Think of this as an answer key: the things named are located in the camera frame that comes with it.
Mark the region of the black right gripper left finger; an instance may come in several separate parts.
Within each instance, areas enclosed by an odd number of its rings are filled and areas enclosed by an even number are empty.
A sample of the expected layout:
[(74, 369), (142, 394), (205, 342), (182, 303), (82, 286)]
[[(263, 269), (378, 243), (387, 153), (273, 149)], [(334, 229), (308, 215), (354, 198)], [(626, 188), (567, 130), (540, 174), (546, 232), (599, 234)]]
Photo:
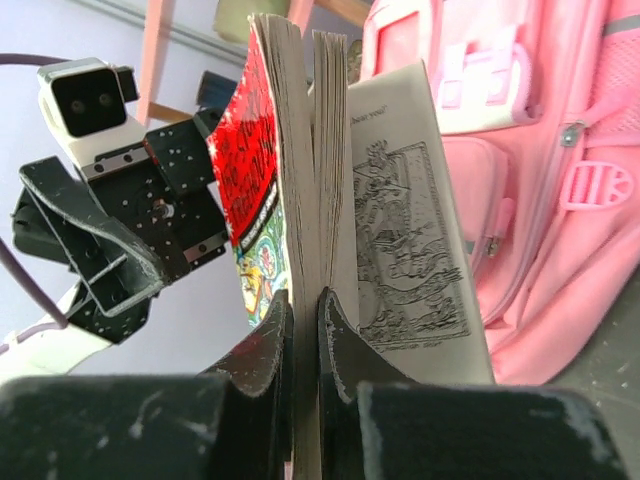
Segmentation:
[(277, 292), (259, 326), (196, 376), (57, 376), (1, 390), (5, 479), (281, 479), (289, 444)]

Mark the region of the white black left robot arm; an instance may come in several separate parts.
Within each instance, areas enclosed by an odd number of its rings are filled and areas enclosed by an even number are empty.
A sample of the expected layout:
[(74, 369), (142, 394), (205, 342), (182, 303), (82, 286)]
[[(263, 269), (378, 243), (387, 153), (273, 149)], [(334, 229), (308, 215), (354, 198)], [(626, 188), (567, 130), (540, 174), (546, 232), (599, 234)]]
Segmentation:
[(46, 316), (1, 344), (1, 378), (63, 375), (131, 337), (164, 288), (224, 252), (227, 232), (210, 192), (206, 138), (217, 109), (150, 131), (71, 175), (46, 158), (23, 166), (13, 217), (16, 247), (79, 278)]

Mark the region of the red colourful comic book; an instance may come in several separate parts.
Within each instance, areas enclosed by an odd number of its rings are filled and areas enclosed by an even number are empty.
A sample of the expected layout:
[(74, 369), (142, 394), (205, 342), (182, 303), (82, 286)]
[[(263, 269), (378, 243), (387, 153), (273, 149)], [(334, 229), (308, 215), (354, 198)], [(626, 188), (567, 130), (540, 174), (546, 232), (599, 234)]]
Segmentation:
[(358, 87), (345, 39), (248, 18), (243, 77), (208, 137), (250, 322), (279, 292), (293, 312), (280, 391), (298, 479), (319, 479), (323, 290), (357, 337), (420, 383), (493, 382), (425, 67)]

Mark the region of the pink student backpack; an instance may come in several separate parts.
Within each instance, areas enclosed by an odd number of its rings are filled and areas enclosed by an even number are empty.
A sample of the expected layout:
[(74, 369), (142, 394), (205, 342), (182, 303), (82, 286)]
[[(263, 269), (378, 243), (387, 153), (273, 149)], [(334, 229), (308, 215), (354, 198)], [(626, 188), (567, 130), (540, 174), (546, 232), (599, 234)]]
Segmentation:
[(639, 5), (375, 2), (361, 78), (417, 60), (494, 377), (543, 384), (639, 262)]

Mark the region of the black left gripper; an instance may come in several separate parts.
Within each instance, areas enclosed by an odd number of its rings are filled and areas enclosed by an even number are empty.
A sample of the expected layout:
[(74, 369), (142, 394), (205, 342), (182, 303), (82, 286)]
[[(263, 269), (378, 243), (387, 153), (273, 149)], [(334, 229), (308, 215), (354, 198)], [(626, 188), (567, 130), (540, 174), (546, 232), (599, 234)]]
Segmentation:
[(224, 253), (205, 143), (221, 116), (201, 109), (99, 155), (76, 177), (56, 157), (20, 168), (14, 244), (78, 276), (62, 310), (70, 324), (120, 343), (146, 323), (164, 288)]

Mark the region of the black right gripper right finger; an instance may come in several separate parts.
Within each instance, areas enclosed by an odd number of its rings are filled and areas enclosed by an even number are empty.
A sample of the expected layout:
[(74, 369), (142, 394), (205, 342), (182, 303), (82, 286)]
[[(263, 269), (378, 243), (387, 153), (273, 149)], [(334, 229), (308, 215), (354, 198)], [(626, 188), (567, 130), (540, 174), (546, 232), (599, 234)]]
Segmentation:
[(603, 418), (548, 388), (434, 386), (386, 361), (325, 289), (317, 309), (327, 479), (624, 479)]

